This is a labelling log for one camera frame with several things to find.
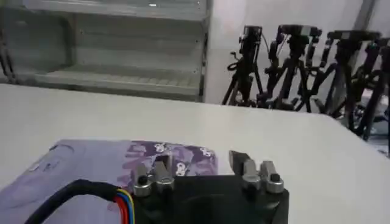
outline metal shelf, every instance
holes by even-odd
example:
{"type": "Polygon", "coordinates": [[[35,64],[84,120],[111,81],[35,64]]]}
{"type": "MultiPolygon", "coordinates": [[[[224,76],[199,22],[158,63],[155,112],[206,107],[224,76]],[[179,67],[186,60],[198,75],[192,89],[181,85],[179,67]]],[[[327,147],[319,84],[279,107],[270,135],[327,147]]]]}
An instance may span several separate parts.
{"type": "Polygon", "coordinates": [[[74,65],[47,74],[20,75],[37,83],[199,95],[200,77],[188,72],[74,65]]]}
{"type": "Polygon", "coordinates": [[[208,0],[24,0],[31,10],[203,21],[208,0]]]}

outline white table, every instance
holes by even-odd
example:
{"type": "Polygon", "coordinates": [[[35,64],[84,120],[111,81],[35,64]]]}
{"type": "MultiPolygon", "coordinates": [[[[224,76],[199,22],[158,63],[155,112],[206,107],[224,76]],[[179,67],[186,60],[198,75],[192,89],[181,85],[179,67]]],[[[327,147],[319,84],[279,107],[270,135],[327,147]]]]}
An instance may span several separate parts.
{"type": "Polygon", "coordinates": [[[0,85],[0,188],[59,139],[202,145],[275,162],[289,223],[389,223],[390,160],[321,115],[0,85]]]}

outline purple patterned fabric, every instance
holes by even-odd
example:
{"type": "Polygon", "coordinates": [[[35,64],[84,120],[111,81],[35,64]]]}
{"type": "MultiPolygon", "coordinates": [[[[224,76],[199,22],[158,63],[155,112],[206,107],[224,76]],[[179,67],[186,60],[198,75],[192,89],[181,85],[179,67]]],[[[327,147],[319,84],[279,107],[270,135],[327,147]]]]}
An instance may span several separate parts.
{"type": "MultiPolygon", "coordinates": [[[[137,164],[143,163],[150,170],[158,155],[172,156],[173,175],[217,175],[214,152],[202,147],[62,140],[0,191],[0,223],[24,223],[48,197],[74,180],[103,181],[131,190],[137,164]]],[[[120,223],[120,215],[116,204],[87,195],[66,202],[45,221],[50,223],[120,223]]]]}

